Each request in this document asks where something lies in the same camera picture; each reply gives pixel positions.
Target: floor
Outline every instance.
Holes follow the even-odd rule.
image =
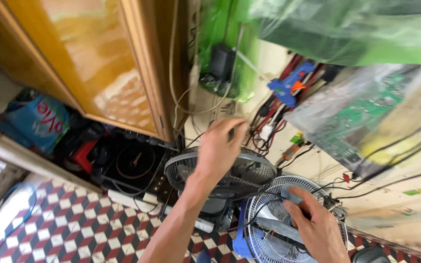
[[[21,222],[29,202],[18,199],[19,206],[6,228],[8,233]],[[0,244],[0,262],[46,263],[130,263],[137,262],[162,220],[130,207],[113,203],[107,196],[52,180],[39,180],[37,205],[28,221]],[[198,253],[207,249],[213,262],[252,263],[232,250],[236,231],[190,237],[184,263],[194,263]],[[349,254],[368,246],[381,246],[349,234]],[[415,256],[382,246],[391,262],[421,263]]]

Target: cabinet door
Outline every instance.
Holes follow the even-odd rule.
[[[84,115],[163,137],[118,0],[0,0],[0,5],[10,10]]]

